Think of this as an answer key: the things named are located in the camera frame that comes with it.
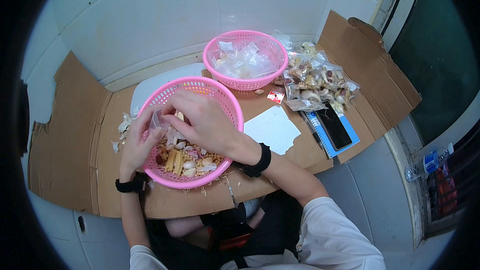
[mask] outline human hand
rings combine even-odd
[[[174,116],[175,110],[188,120]],[[190,143],[243,164],[260,160],[260,144],[238,131],[213,98],[180,89],[166,102],[162,114]]]
[[[160,141],[160,127],[154,129],[145,141],[142,139],[142,135],[148,129],[153,112],[156,109],[158,109],[158,106],[155,105],[146,107],[129,126],[128,137],[120,159],[120,183],[133,179],[135,170],[145,163],[153,147]]]

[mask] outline black wristband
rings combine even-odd
[[[120,183],[120,179],[115,181],[115,186],[117,190],[121,193],[143,193],[145,191],[145,187],[147,185],[147,177],[148,175],[143,172],[135,172],[135,177],[132,181],[126,183]]]
[[[243,171],[249,177],[260,177],[262,175],[262,171],[270,166],[270,161],[272,160],[272,152],[270,151],[270,147],[265,145],[264,143],[260,143],[261,146],[261,158],[256,165],[244,165],[240,163],[235,163],[238,168]]]

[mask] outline plastic water bottle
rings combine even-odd
[[[430,173],[442,167],[450,155],[453,153],[452,143],[446,148],[438,148],[430,151],[421,160],[413,162],[405,167],[405,178],[412,182],[419,177],[427,177]]]

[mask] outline metal grate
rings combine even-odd
[[[427,179],[431,222],[444,219],[464,209],[469,196],[478,188],[480,178],[480,122],[454,146],[454,153],[443,169]]]

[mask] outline wrist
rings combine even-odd
[[[134,179],[135,177],[135,169],[130,169],[130,168],[127,168],[127,167],[124,167],[122,165],[120,165],[120,175],[119,175],[119,182],[120,183],[126,183],[126,182],[130,182]]]
[[[253,166],[262,157],[262,147],[248,135],[240,133],[234,140],[227,157],[238,163]]]

